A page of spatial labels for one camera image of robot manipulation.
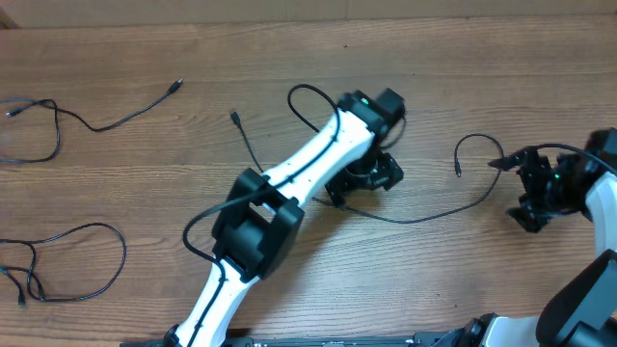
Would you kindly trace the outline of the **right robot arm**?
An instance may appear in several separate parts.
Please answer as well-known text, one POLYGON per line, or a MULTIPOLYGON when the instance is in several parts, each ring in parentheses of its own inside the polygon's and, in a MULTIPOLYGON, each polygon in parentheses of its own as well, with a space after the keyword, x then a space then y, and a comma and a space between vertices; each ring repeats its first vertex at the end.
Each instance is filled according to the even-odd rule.
POLYGON ((442 346, 613 346, 616 343, 616 131, 593 132, 585 147, 560 145, 552 165, 542 146, 502 155, 490 165, 516 170, 524 192, 508 215, 539 232, 558 216, 581 214, 594 227, 594 260, 538 316, 495 313, 470 320, 442 346))

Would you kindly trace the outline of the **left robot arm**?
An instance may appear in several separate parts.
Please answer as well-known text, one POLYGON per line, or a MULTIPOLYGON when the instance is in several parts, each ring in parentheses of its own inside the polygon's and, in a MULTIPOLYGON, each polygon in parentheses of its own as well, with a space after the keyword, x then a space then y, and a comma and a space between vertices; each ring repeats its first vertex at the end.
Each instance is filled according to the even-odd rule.
POLYGON ((332 105, 328 123, 278 166, 247 169, 225 202, 193 217, 187 227, 217 217, 211 254, 185 240, 191 253, 211 262, 211 272, 189 317, 166 333, 166 346, 220 346, 231 318, 249 289, 268 278, 289 254, 304 219, 304 206, 325 188, 333 206, 355 190, 391 189, 403 172, 383 141, 404 119, 401 95, 391 89, 376 98, 361 91, 332 105))

